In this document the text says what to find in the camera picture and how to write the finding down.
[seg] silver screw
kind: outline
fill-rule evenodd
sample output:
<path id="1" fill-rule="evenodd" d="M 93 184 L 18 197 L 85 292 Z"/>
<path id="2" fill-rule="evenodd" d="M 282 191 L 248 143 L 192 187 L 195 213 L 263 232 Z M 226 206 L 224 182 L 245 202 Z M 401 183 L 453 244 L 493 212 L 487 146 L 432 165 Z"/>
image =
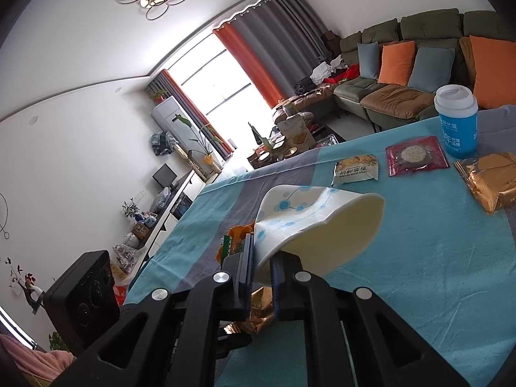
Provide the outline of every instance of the silver screw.
<path id="1" fill-rule="evenodd" d="M 310 279 L 312 279 L 312 276 L 310 273 L 302 270 L 294 275 L 294 278 L 296 278 L 300 282 L 308 282 Z"/>
<path id="2" fill-rule="evenodd" d="M 213 280 L 218 284 L 223 284 L 224 282 L 229 281 L 229 274 L 227 272 L 217 272 L 213 275 Z"/>
<path id="3" fill-rule="evenodd" d="M 164 300 L 165 298 L 167 298 L 167 296 L 168 291 L 164 288 L 158 288 L 152 292 L 152 298 L 156 301 Z"/>
<path id="4" fill-rule="evenodd" d="M 364 287 L 357 289 L 356 294 L 361 300 L 369 300 L 372 297 L 371 290 Z"/>

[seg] blue pillow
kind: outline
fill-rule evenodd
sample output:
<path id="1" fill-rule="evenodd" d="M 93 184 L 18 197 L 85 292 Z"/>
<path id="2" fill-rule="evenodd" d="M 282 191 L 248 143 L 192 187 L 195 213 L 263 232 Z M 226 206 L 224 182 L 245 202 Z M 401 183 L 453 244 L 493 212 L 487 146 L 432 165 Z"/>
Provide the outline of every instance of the blue pillow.
<path id="1" fill-rule="evenodd" d="M 421 46 L 417 50 L 414 68 L 407 86 L 422 92 L 433 93 L 439 87 L 449 84 L 453 59 L 455 59 L 454 49 Z"/>
<path id="2" fill-rule="evenodd" d="M 380 61 L 378 58 L 378 42 L 372 44 L 358 44 L 358 61 L 360 63 L 360 77 L 378 78 Z"/>

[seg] pink cloth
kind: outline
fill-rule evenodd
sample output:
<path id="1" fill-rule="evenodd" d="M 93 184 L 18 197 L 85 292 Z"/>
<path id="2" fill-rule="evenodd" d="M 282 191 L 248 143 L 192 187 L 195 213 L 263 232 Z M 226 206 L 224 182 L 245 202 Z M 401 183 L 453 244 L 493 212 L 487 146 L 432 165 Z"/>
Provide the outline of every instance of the pink cloth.
<path id="1" fill-rule="evenodd" d="M 46 381 L 54 381 L 72 363 L 73 355 L 66 351 L 39 352 L 23 346 L 11 336 L 0 334 L 0 341 L 20 370 Z"/>

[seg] white bowl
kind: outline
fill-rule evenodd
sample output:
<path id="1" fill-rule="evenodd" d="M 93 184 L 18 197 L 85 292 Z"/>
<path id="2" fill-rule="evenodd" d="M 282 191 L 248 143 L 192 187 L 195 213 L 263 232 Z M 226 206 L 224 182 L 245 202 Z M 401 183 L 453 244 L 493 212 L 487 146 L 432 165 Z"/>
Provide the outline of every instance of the white bowl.
<path id="1" fill-rule="evenodd" d="M 270 189 L 254 225 L 254 280 L 270 285 L 269 259 L 279 250 L 298 255 L 306 271 L 329 274 L 372 242 L 384 202 L 376 193 L 315 186 Z"/>

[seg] floor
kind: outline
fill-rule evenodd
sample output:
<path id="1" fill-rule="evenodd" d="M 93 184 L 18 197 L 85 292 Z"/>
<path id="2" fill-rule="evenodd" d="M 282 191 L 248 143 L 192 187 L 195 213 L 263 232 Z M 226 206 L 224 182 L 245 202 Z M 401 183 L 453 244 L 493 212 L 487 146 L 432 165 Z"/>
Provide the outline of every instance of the floor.
<path id="1" fill-rule="evenodd" d="M 365 119 L 351 113 L 346 115 L 343 110 L 340 110 L 339 116 L 336 112 L 330 112 L 321 118 L 320 122 L 329 126 L 347 141 L 374 134 L 371 123 Z"/>

